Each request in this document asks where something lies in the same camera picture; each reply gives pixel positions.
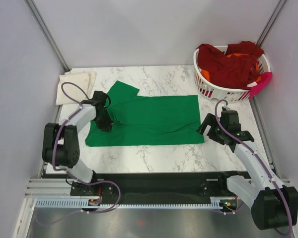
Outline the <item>green t shirt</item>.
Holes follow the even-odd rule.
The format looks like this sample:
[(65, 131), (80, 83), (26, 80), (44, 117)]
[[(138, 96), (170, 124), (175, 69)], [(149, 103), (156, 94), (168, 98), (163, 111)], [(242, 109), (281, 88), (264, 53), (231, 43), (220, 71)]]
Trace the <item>green t shirt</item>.
[(140, 96), (131, 85), (116, 81), (108, 91), (107, 109), (113, 121), (110, 132), (90, 123), (85, 139), (89, 147), (184, 145), (204, 143), (196, 95)]

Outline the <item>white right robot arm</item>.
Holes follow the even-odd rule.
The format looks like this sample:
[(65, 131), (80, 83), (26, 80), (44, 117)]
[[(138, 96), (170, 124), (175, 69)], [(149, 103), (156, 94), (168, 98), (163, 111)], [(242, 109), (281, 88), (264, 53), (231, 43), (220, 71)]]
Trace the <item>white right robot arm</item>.
[(221, 112), (218, 118), (208, 113), (197, 132), (203, 134), (210, 127), (207, 137), (227, 145), (245, 166), (251, 180), (233, 175), (218, 182), (223, 195), (234, 193), (251, 210), (252, 219), (260, 230), (276, 229), (297, 224), (298, 191), (286, 186), (277, 177), (258, 152), (251, 133), (241, 130), (237, 111)]

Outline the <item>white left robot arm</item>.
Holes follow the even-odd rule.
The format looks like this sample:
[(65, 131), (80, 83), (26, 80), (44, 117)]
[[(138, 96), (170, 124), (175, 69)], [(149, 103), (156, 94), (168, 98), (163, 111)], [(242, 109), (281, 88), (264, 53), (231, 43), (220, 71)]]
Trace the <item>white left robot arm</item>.
[(48, 123), (44, 128), (43, 161), (82, 183), (81, 188), (88, 195), (98, 192), (99, 183), (93, 179), (95, 172), (80, 158), (78, 135), (91, 121), (100, 131), (110, 132), (113, 121), (107, 111), (109, 105), (107, 96), (84, 100), (61, 123)]

